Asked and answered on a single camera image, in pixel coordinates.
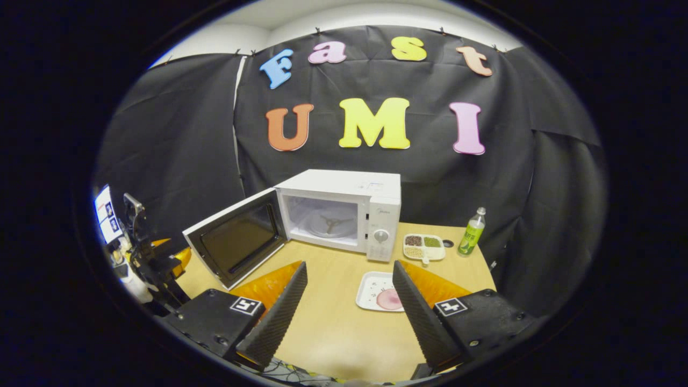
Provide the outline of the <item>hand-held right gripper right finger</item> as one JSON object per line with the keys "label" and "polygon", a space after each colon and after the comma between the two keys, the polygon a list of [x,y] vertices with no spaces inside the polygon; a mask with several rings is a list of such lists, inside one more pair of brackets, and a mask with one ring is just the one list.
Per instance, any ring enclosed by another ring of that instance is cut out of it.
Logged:
{"label": "hand-held right gripper right finger", "polygon": [[482,362],[538,327],[498,292],[469,292],[413,264],[394,262],[392,281],[432,371]]}

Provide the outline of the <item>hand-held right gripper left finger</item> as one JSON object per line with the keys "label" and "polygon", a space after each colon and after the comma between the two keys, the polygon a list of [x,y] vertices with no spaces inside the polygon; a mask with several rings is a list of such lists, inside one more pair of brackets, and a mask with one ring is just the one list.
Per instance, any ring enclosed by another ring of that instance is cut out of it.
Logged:
{"label": "hand-held right gripper left finger", "polygon": [[306,262],[295,261],[231,292],[207,289],[161,322],[223,360],[263,371],[285,337],[307,282]]}

